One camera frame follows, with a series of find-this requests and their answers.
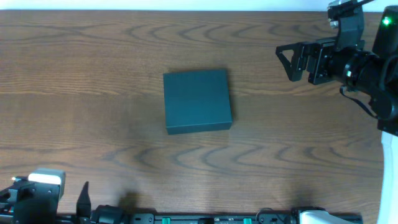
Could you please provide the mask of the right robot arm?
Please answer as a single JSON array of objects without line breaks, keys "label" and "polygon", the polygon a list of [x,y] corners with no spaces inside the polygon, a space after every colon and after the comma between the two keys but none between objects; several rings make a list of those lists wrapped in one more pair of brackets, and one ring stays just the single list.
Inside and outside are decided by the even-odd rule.
[{"label": "right robot arm", "polygon": [[333,80],[340,93],[360,91],[370,97],[367,105],[354,99],[382,132],[384,171],[378,223],[397,223],[397,6],[383,12],[373,49],[363,49],[365,1],[333,1],[328,5],[335,37],[314,42],[281,45],[275,54],[292,82],[309,73],[308,81],[319,85]]}]

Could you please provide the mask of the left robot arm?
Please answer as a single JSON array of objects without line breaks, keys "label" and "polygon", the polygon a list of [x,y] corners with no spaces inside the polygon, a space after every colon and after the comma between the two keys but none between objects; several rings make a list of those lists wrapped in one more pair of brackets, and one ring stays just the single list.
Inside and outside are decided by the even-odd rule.
[{"label": "left robot arm", "polygon": [[88,189],[89,183],[85,182],[74,214],[59,215],[57,210],[61,186],[20,179],[1,191],[1,223],[128,224],[131,222],[131,216],[118,207],[100,205],[93,210]]}]

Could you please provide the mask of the dark green gift box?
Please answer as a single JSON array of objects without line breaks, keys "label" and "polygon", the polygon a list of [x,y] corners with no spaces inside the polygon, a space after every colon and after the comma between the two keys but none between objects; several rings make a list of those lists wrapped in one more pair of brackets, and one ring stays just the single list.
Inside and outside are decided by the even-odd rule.
[{"label": "dark green gift box", "polygon": [[163,74],[167,133],[228,130],[233,123],[225,69]]}]

